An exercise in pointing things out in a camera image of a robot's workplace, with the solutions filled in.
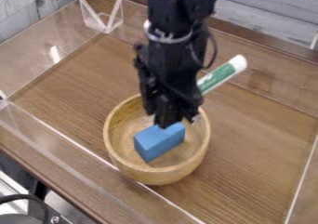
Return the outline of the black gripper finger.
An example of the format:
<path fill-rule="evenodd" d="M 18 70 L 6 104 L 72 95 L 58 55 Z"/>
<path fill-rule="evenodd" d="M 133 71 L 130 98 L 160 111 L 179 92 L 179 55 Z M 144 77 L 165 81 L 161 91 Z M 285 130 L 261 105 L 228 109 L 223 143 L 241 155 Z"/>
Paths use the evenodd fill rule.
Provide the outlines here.
<path fill-rule="evenodd" d="M 181 97 L 170 98 L 162 94 L 156 99 L 154 123 L 166 128 L 183 119 L 191 120 L 191 105 Z"/>
<path fill-rule="evenodd" d="M 149 70 L 144 66 L 137 66 L 136 69 L 138 76 L 138 88 L 142 100 L 142 107 L 146 115 L 152 115 L 156 109 L 154 105 L 154 98 L 157 95 L 156 79 L 149 73 Z"/>

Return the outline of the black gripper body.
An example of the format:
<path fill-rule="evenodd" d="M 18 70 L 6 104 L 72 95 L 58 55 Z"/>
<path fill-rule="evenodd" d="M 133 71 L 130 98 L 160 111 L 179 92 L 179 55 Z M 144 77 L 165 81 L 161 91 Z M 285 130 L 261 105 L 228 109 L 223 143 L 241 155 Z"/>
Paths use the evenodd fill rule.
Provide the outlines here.
<path fill-rule="evenodd" d="M 196 85 L 196 76 L 204 69 L 203 60 L 207 39 L 193 38 L 177 44 L 149 41 L 133 46 L 133 67 L 144 66 L 157 83 L 157 95 L 181 97 L 191 105 L 191 120 L 199 114 L 203 93 Z"/>

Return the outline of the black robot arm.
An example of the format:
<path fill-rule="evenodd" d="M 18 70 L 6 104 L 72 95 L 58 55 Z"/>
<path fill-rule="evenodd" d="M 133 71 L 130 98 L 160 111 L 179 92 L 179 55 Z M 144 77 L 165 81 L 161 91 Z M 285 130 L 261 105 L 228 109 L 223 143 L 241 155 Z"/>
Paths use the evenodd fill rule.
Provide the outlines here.
<path fill-rule="evenodd" d="M 144 34 L 148 42 L 133 46 L 133 67 L 145 113 L 165 128 L 192 122 L 203 104 L 196 77 L 211 67 L 205 48 L 216 40 L 204 23 L 216 0 L 146 0 Z"/>

